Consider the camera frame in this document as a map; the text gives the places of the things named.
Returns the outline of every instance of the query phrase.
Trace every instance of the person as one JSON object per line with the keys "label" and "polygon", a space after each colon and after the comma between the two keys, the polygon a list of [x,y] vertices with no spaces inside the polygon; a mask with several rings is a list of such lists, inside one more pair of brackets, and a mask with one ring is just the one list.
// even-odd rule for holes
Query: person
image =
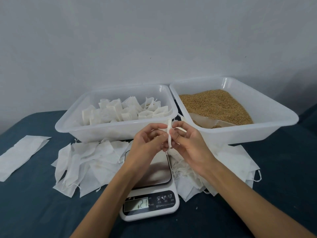
{"label": "person", "polygon": [[[145,174],[157,152],[168,149],[166,124],[152,123],[138,132],[124,164],[75,229],[71,238],[108,237],[129,192]],[[220,163],[200,132],[183,121],[170,129],[172,147],[228,202],[256,238],[315,237],[277,209]]]}

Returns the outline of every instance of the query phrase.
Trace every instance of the pile of grain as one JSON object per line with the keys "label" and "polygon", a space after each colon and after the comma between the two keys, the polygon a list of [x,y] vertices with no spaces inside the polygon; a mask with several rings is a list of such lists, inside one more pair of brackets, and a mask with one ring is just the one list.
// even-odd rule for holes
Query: pile of grain
{"label": "pile of grain", "polygon": [[180,95],[179,97],[189,113],[235,125],[253,123],[244,107],[224,90],[210,90],[194,95]]}

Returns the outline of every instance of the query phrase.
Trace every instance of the scale control panel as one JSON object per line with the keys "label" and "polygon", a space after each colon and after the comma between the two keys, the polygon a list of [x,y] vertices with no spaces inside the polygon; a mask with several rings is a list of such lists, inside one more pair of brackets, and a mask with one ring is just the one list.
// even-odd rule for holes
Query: scale control panel
{"label": "scale control panel", "polygon": [[171,208],[176,204],[174,192],[165,190],[141,196],[132,196],[125,199],[123,213],[132,216],[140,213]]}

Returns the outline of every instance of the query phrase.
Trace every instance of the translucent plastic bin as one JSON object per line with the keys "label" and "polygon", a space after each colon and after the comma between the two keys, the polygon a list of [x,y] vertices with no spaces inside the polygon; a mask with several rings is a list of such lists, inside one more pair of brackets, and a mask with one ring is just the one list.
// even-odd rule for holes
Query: translucent plastic bin
{"label": "translucent plastic bin", "polygon": [[[170,89],[188,124],[198,129],[204,139],[211,140],[215,144],[263,140],[279,127],[298,122],[298,116],[292,110],[234,78],[199,78],[174,82],[170,85]],[[216,89],[229,92],[246,109],[254,124],[213,129],[201,128],[194,124],[179,95]]]}
{"label": "translucent plastic bin", "polygon": [[[145,102],[145,97],[154,97],[161,101],[162,106],[168,106],[172,109],[172,114],[163,118],[142,119],[122,121],[115,123],[104,123],[97,125],[79,126],[78,122],[82,120],[81,111],[89,105],[99,108],[98,103],[101,99],[114,100],[120,98],[124,101],[130,96],[135,96],[140,104]],[[101,141],[104,138],[109,140],[133,139],[149,123],[166,123],[168,118],[177,116],[177,107],[172,94],[166,85],[151,84],[141,86],[127,86],[99,89],[87,92],[67,110],[67,112],[58,120],[55,129],[61,133],[70,133],[82,142]]]}

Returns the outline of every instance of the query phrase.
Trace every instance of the digital kitchen scale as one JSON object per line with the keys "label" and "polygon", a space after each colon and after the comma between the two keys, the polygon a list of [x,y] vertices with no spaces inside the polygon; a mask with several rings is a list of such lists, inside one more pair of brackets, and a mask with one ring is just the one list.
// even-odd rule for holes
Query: digital kitchen scale
{"label": "digital kitchen scale", "polygon": [[120,217],[125,221],[140,220],[173,213],[178,207],[179,198],[168,156],[160,151],[125,199],[120,209]]}

